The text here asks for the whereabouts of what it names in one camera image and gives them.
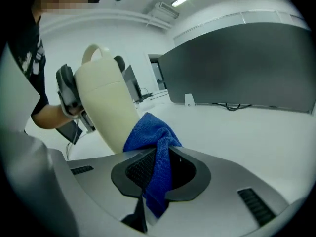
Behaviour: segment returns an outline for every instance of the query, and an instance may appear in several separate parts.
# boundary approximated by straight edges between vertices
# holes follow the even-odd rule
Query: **blue towel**
[[[166,210],[164,197],[171,187],[169,146],[181,147],[177,136],[162,120],[146,113],[130,133],[123,151],[132,151],[146,146],[156,146],[156,162],[153,177],[143,196],[147,207],[159,218]]]

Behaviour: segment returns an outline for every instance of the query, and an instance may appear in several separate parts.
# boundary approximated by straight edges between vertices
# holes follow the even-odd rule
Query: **person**
[[[20,69],[40,94],[40,100],[34,108],[31,118],[43,129],[60,128],[72,121],[64,115],[60,105],[50,105],[45,92],[46,64],[45,51],[40,36],[40,19],[43,13],[75,8],[82,3],[98,3],[100,0],[24,0],[25,6],[18,11],[18,16],[11,17],[8,46]],[[82,109],[69,110],[78,115]]]

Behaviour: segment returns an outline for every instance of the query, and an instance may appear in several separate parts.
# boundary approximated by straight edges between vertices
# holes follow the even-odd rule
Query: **dark gray partition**
[[[192,39],[159,59],[170,99],[308,111],[316,100],[311,32],[281,23],[235,25]]]

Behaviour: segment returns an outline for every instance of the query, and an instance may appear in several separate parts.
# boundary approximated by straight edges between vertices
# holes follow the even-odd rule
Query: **black shirt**
[[[18,22],[13,22],[12,34],[8,36],[8,45],[13,57],[25,77],[40,95],[40,100],[32,115],[39,113],[48,104],[44,74],[46,58],[40,37],[39,22],[35,22],[31,9],[25,13],[21,12]]]

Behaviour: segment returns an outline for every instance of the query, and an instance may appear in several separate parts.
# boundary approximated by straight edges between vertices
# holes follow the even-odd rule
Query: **desk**
[[[252,107],[235,112],[221,106],[185,107],[172,103],[168,95],[152,98],[139,104],[138,113],[149,112],[166,122],[183,147],[246,167],[289,203],[309,193],[316,180],[315,117]],[[95,132],[77,142],[70,159],[110,154]]]

